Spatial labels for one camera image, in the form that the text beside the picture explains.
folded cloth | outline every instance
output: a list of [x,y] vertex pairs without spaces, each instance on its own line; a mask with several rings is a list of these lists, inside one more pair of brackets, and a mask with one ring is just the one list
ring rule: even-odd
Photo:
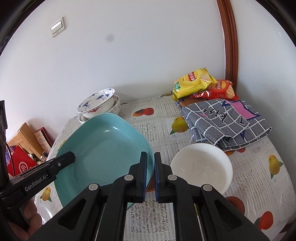
[[244,100],[214,99],[177,106],[196,142],[207,142],[223,151],[248,146],[268,135],[272,128]]

light switch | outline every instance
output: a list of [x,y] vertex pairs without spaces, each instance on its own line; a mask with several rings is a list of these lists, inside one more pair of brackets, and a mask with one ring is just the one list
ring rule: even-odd
[[64,22],[64,18],[61,17],[58,21],[56,21],[53,25],[50,26],[50,32],[52,34],[52,37],[55,37],[64,29],[65,29],[65,22]]

finger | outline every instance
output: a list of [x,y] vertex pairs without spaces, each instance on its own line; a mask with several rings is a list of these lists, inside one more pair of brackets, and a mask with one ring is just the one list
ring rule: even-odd
[[25,216],[25,218],[30,219],[36,213],[37,213],[37,207],[36,207],[35,203],[33,202],[33,200],[30,199],[24,207],[24,216]]
[[11,229],[14,231],[15,235],[18,236],[21,240],[27,240],[29,238],[28,234],[25,230],[17,226],[16,224],[12,222],[8,222]]
[[42,226],[42,218],[38,213],[30,218],[29,226],[30,227],[29,227],[27,233],[30,237],[34,232],[37,231],[37,229],[41,228],[41,226]]

silver rivet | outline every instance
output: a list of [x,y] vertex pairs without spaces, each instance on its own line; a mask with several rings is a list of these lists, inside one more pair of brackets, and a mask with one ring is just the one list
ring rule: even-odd
[[171,175],[168,175],[168,179],[169,179],[170,181],[176,181],[176,180],[177,180],[177,176],[174,175],[174,174],[171,174]]
[[126,181],[131,181],[131,180],[133,180],[133,175],[125,175],[124,176],[124,179],[126,180]]
[[93,183],[93,184],[89,185],[89,190],[94,191],[94,190],[97,190],[97,189],[98,189],[97,184]]
[[206,184],[206,185],[203,185],[203,187],[202,187],[205,191],[207,191],[207,192],[210,192],[210,191],[212,191],[212,186],[211,185],[209,185],[209,184]]

wall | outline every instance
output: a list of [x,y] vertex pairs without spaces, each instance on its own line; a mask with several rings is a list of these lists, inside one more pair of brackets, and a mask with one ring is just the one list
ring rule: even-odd
[[[64,16],[66,29],[49,27]],[[215,0],[50,0],[18,28],[0,56],[7,138],[27,121],[56,137],[82,100],[112,87],[122,102],[169,93],[207,67],[224,78]]]
[[237,92],[272,125],[269,138],[296,187],[296,48],[255,0],[232,0],[239,42]]

